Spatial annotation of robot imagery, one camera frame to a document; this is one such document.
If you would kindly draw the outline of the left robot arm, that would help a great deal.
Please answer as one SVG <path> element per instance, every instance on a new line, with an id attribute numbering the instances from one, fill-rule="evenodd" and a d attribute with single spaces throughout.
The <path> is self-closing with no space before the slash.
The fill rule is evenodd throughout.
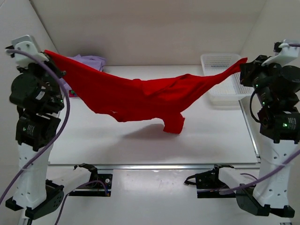
<path id="1" fill-rule="evenodd" d="M 65 107 L 57 80 L 63 76 L 53 60 L 41 65 L 31 62 L 17 67 L 20 74 L 11 84 L 9 101 L 16 105 L 19 119 L 15 139 L 19 152 L 19 172 L 14 177 L 16 191 L 5 206 L 25 210 L 32 220 L 55 211 L 63 197 L 63 186 L 46 179 L 47 164 L 57 128 L 58 114 Z"/>

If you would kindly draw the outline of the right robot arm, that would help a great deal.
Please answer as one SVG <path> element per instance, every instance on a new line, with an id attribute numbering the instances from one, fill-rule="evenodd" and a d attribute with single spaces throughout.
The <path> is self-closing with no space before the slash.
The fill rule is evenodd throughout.
<path id="1" fill-rule="evenodd" d="M 253 119 L 260 124 L 263 147 L 258 183 L 240 185 L 236 190 L 237 204 L 256 216 L 293 218 L 295 211 L 287 199 L 287 164 L 300 141 L 300 113 L 296 108 L 300 69 L 272 62 L 265 55 L 242 64 L 240 69 L 240 83 L 254 88 L 252 95 L 262 106 Z"/>

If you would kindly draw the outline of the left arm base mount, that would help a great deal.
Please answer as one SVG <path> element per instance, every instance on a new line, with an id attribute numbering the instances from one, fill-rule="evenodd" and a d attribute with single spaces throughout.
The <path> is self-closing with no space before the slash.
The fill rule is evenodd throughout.
<path id="1" fill-rule="evenodd" d="M 89 179 L 72 190 L 70 196 L 93 196 L 93 197 L 110 197 L 113 183 L 113 174 L 99 172 L 91 164 L 79 164 L 74 166 L 74 171 L 86 170 L 89 172 Z"/>

